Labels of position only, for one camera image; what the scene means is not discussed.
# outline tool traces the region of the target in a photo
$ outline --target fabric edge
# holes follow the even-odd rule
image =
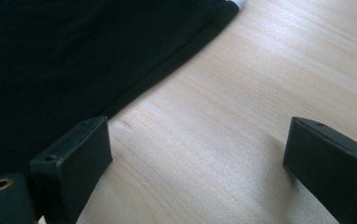
[[[227,2],[235,3],[239,7],[239,10],[240,10],[246,5],[248,0],[227,0]]]

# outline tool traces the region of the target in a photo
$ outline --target black cloth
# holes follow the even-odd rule
[[[0,175],[113,116],[234,17],[225,0],[0,1]]]

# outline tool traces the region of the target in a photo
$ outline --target wood grain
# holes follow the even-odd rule
[[[292,116],[357,140],[357,1],[249,0],[109,121],[79,223],[336,223],[281,165]]]

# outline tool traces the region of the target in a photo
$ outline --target black fabric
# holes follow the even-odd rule
[[[113,116],[237,13],[225,0],[0,1],[0,175]]]

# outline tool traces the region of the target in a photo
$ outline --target wooden table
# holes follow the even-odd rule
[[[357,0],[249,0],[109,121],[79,223],[336,223],[281,165],[292,116],[357,141]]]

